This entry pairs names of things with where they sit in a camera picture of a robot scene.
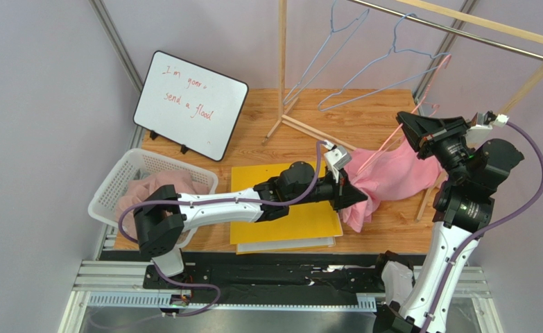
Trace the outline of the bright pink t shirt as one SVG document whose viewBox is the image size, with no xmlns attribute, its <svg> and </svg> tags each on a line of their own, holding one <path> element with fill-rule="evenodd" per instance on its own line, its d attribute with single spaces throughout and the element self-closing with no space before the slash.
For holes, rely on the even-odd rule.
<svg viewBox="0 0 543 333">
<path fill-rule="evenodd" d="M 352 161 L 345 165 L 350 182 L 368 196 L 367 200 L 339 212 L 341 221 L 355 232 L 371 222 L 372 213 L 381 202 L 416 195 L 434 185 L 442 171 L 434 156 L 419 159 L 405 139 L 391 151 L 358 148 L 350 155 Z"/>
</svg>

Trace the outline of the light blue wire hanger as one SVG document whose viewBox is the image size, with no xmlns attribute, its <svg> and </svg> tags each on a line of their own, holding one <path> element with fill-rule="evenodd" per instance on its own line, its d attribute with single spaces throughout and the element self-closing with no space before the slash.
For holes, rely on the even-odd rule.
<svg viewBox="0 0 543 333">
<path fill-rule="evenodd" d="M 302 75 L 300 76 L 300 79 L 297 81 L 294 86 L 288 91 L 288 94 L 282 98 L 282 106 L 286 106 L 289 103 L 292 103 L 297 98 L 300 97 L 301 93 L 312 84 L 319 75 L 331 64 L 333 59 L 343 50 L 345 45 L 350 41 L 350 39 L 354 36 L 354 34 L 360 29 L 360 27 L 365 23 L 365 21 L 368 18 L 368 15 L 370 13 L 369 9 L 363 10 L 360 12 L 356 17 L 354 17 L 352 20 L 347 22 L 346 24 L 342 26 L 337 26 L 335 23 L 335 9 L 337 5 L 337 1 L 333 1 L 330 7 L 329 12 L 329 32 L 324 40 L 324 42 L 321 44 L 321 46 L 316 51 L 316 54 L 312 59 L 310 60 L 309 64 L 307 65 L 306 69 L 303 71 Z M 318 64 L 320 56 L 325 52 L 327 49 L 327 45 L 334 39 L 334 36 L 339 35 L 343 32 L 348 32 L 349 35 L 344 39 L 344 41 L 341 43 L 340 46 L 337 47 L 337 49 L 328 57 L 328 59 L 325 60 L 325 62 L 319 66 L 319 68 L 316 70 L 314 74 L 310 74 L 312 67 L 316 64 Z"/>
</svg>

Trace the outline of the dusty pink printed t shirt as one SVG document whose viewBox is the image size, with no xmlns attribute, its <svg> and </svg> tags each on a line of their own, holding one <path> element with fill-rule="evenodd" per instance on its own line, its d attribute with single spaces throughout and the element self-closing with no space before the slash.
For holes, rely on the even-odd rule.
<svg viewBox="0 0 543 333">
<path fill-rule="evenodd" d="M 160 171 L 141 180 L 128 182 L 128 189 L 117 201 L 115 207 L 115 221 L 117 222 L 123 211 L 131 205 L 145 201 L 161 186 L 174 185 L 177 191 L 189 194 L 207 194 L 207 185 L 192 180 L 191 174 L 185 170 Z"/>
</svg>

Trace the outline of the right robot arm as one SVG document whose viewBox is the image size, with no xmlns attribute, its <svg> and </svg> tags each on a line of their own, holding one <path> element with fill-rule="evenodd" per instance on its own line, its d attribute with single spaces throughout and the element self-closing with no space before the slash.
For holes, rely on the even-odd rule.
<svg viewBox="0 0 543 333">
<path fill-rule="evenodd" d="M 494 127 L 508 123 L 504 114 L 478 113 L 467 121 L 399 112 L 396 119 L 417 157 L 437 159 L 447 179 L 434 198 L 431 245 L 421 271 L 391 251 L 378 257 L 386 300 L 373 330 L 444 332 L 463 266 L 492 219 L 493 196 L 524 156 L 506 140 L 488 139 Z"/>
</svg>

